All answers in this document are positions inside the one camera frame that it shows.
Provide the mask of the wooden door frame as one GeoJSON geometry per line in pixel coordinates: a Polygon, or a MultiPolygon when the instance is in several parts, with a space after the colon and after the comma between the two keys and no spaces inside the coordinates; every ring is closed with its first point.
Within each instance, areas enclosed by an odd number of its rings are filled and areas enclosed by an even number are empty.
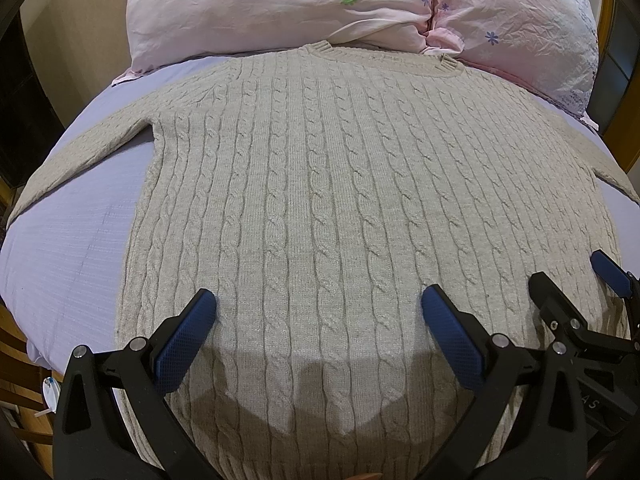
{"type": "Polygon", "coordinates": [[[597,32],[600,64],[587,112],[629,172],[639,160],[639,25],[617,0],[601,0],[597,32]]]}

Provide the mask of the beige cable-knit sweater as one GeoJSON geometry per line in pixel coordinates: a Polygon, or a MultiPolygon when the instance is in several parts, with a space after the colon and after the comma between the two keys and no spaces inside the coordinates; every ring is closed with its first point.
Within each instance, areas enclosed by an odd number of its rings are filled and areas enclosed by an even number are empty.
{"type": "Polygon", "coordinates": [[[52,152],[9,226],[147,132],[114,344],[214,293],[168,403],[226,478],[418,472],[466,404],[419,312],[428,285],[536,344],[527,281],[544,271],[592,326],[626,333],[589,257],[622,262],[599,180],[638,194],[590,131],[509,81],[325,42],[229,58],[52,152]]]}

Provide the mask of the pink floral pillow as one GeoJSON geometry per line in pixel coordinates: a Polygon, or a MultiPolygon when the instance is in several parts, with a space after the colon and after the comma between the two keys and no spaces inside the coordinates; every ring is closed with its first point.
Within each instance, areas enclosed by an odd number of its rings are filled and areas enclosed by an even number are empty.
{"type": "Polygon", "coordinates": [[[585,114],[599,68],[589,0],[434,0],[428,47],[585,114]]]}
{"type": "Polygon", "coordinates": [[[118,82],[203,55],[326,41],[421,53],[432,0],[127,0],[131,65],[118,82]]]}

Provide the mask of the pink floral pillow left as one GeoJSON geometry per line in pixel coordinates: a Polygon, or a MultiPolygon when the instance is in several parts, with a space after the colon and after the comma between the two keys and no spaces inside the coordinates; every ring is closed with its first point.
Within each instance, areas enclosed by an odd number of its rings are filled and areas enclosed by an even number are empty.
{"type": "Polygon", "coordinates": [[[326,41],[421,53],[432,0],[127,0],[131,65],[118,82],[203,55],[326,41]]]}

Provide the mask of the pink floral pillow right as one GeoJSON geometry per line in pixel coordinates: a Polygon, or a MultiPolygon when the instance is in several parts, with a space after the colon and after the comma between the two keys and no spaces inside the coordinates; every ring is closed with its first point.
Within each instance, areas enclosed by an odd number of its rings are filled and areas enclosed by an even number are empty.
{"type": "Polygon", "coordinates": [[[599,68],[589,0],[434,0],[428,47],[585,114],[599,68]]]}

